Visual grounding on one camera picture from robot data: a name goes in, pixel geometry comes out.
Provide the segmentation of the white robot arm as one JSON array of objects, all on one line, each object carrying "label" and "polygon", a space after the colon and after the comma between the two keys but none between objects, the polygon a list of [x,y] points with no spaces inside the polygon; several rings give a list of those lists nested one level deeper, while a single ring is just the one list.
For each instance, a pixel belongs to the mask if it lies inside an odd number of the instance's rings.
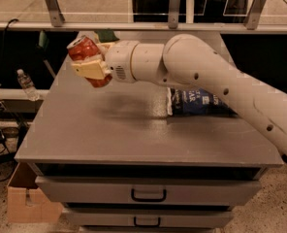
[{"label": "white robot arm", "polygon": [[202,88],[287,155],[287,94],[243,73],[196,36],[179,34],[165,44],[96,44],[83,35],[67,50],[73,70],[95,87],[116,80]]}]

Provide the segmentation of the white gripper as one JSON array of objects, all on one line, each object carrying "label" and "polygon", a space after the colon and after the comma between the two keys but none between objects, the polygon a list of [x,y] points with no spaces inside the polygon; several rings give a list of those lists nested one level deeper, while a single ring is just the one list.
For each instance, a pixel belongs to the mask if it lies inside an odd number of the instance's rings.
[{"label": "white gripper", "polygon": [[112,73],[112,77],[118,82],[134,83],[136,79],[132,74],[132,55],[139,43],[139,41],[120,41],[116,44],[98,43],[97,47],[101,54],[105,54],[107,64],[98,59],[88,62],[73,62],[71,66],[80,77],[102,80]]}]

